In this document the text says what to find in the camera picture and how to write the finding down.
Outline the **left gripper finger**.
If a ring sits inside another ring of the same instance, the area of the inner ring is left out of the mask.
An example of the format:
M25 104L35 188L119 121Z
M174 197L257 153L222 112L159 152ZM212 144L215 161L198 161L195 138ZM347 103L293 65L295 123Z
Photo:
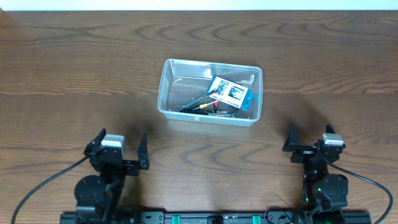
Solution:
M84 152L96 152L98 148L101 146L101 142L106 135L106 129L103 128L99 134L92 139L86 146Z
M148 152L147 152L147 134L144 133L137 150L137 158L140 162L147 162Z

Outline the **silver ring wrench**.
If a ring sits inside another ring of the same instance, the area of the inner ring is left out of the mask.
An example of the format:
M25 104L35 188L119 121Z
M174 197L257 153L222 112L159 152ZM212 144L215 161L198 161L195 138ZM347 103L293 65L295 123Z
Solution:
M187 103L187 104L185 104L185 105L180 105L180 106L178 106L177 109L178 109L179 111L181 111L181 110L186 110L186 109L188 109L189 107L195 105L196 103L198 103L198 102L204 100L205 98L207 98L207 97L209 97L209 96L211 96L211 95L213 95L213 94L218 94L218 93L220 93L222 90L223 90L222 87L215 88L215 89L209 91L208 93L204 94L203 96L201 96L201 97L199 97L199 98L197 98L197 99L195 99L195 100L193 100L193 101L191 101L191 102L189 102L189 103Z

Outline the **blue white cardboard box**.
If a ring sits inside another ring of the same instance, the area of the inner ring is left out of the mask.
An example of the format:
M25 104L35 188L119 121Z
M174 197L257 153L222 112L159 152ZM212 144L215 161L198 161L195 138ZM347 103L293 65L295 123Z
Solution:
M210 93L211 91L214 91L210 95L211 98L244 111L249 110L254 98L250 88L221 77L214 77L211 81L206 92Z

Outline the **black handled hammer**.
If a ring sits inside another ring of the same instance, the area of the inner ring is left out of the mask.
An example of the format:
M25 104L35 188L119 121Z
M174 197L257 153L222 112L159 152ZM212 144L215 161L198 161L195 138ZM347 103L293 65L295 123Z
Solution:
M189 114L199 114L199 115L207 115L207 116L214 116L214 117L222 117L222 118L233 118L234 113L231 113L229 111L193 111L193 110L186 110L183 111L184 113L189 113Z

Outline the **red handled pliers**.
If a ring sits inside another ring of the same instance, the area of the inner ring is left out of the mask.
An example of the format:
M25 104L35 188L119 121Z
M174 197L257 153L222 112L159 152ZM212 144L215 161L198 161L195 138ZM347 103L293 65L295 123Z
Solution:
M219 103L219 101L215 101L213 103L213 112L214 113L219 113L220 112L220 109L218 108L218 103Z

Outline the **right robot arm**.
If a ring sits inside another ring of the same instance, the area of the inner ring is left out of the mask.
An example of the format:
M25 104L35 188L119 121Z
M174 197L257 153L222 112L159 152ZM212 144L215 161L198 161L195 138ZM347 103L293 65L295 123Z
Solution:
M282 147L291 153L290 161L303 165L303 197L307 206L294 214L294 223L344 222L342 208L348 205L348 179L331 174L328 166L340 158L345 144L330 124L321 140L314 145L301 145L294 122Z

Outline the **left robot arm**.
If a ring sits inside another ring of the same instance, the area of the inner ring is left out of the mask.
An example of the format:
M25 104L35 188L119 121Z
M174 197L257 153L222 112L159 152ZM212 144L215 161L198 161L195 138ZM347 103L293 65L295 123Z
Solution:
M134 212L119 208L119 199L127 176L138 176L150 166L147 135L137 150L137 159L126 160L125 138L107 134L102 129L84 150L98 175L88 175L76 184L76 217L74 223L137 223Z

